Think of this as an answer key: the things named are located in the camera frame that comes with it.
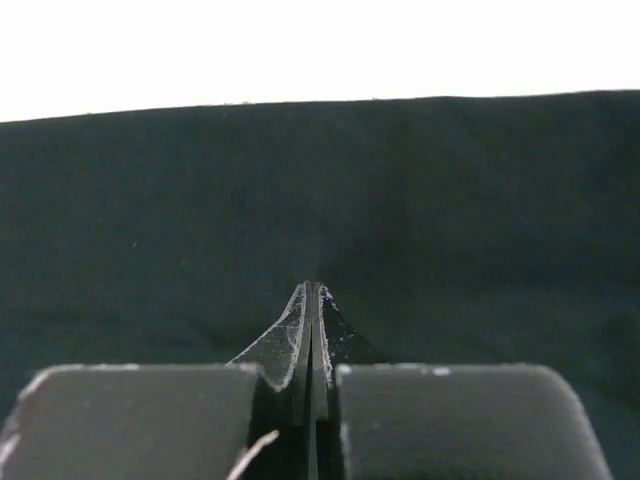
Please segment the black t shirt blue logo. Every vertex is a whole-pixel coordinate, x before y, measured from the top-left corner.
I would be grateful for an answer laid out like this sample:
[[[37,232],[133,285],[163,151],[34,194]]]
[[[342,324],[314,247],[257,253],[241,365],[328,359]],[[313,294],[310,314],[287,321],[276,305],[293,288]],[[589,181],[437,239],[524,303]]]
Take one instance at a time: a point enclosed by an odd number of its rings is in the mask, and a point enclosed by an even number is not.
[[[1,127],[1,407],[69,363],[225,361],[324,283],[388,359],[554,368],[639,475],[639,95]]]

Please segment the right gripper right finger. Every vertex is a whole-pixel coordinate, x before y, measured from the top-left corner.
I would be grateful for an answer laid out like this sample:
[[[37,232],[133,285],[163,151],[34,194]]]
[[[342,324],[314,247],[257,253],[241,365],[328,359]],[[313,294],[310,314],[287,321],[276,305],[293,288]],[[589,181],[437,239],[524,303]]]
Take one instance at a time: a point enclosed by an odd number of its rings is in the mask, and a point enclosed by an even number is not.
[[[585,408],[535,364],[388,363],[328,288],[310,305],[314,479],[607,479]]]

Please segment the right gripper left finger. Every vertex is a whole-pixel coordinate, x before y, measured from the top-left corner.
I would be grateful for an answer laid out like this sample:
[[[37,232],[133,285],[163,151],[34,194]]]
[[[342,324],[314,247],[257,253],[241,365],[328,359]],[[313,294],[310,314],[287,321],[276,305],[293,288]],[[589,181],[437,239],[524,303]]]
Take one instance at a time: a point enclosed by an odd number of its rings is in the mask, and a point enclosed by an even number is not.
[[[213,364],[38,371],[1,431],[5,479],[307,479],[309,283]]]

